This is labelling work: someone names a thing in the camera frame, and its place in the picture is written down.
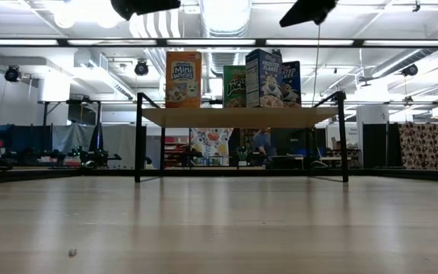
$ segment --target floor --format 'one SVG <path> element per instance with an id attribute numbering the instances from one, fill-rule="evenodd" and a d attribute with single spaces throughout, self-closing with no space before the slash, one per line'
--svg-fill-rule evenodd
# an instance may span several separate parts
<path id="1" fill-rule="evenodd" d="M 0 273 L 438 274 L 437 182 L 132 181 L 0 183 Z"/>

